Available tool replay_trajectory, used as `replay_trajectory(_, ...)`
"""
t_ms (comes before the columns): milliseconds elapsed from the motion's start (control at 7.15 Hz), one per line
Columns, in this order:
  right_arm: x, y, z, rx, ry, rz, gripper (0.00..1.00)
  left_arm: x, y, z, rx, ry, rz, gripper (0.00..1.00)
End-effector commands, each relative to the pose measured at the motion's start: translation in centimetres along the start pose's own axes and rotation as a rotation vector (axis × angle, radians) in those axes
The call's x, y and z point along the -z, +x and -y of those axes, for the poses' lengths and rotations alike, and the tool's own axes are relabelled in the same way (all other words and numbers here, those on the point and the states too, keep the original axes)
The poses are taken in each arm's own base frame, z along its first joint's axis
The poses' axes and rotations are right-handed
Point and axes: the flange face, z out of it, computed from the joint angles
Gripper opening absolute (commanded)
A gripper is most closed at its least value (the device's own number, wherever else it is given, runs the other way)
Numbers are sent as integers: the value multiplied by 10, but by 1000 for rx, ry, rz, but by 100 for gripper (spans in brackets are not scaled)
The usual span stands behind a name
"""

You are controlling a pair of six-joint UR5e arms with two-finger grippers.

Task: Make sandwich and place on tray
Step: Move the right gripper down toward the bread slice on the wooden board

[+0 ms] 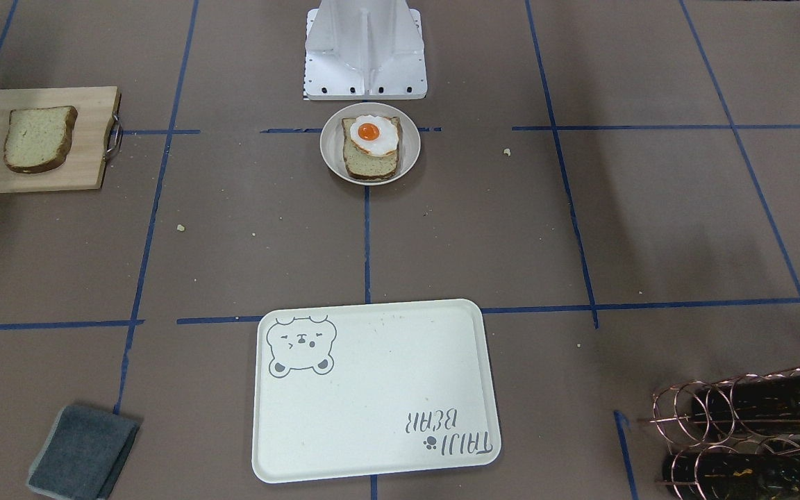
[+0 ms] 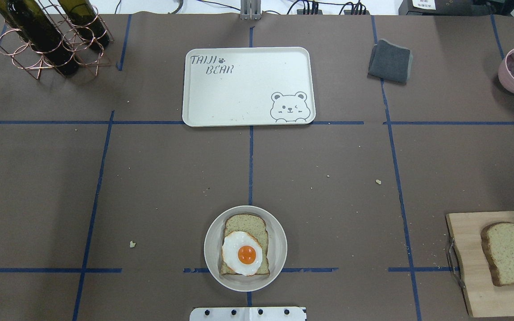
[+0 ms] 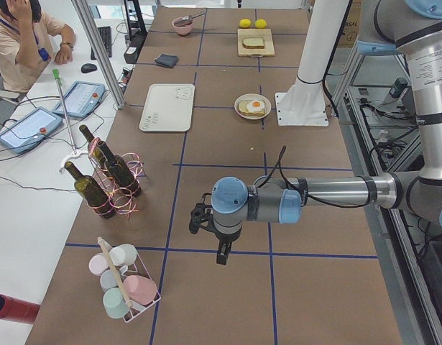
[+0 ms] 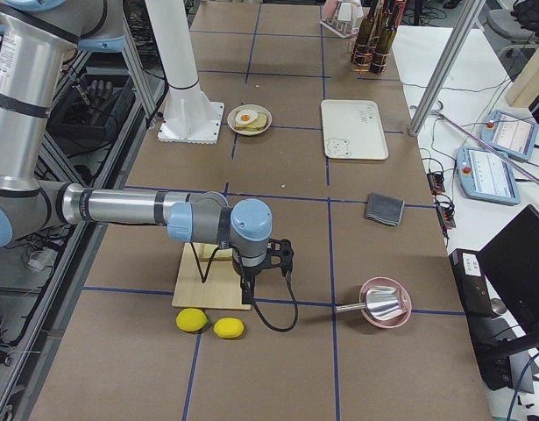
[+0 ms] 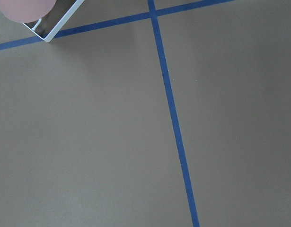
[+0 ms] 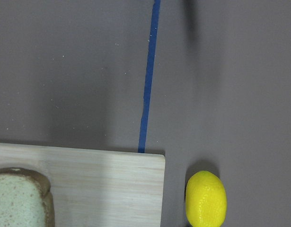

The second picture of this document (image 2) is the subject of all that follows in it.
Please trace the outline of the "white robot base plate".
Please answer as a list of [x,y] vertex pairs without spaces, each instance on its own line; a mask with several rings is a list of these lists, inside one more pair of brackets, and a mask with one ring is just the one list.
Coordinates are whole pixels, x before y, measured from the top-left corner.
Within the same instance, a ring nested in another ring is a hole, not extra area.
[[306,321],[305,307],[200,307],[190,321]]

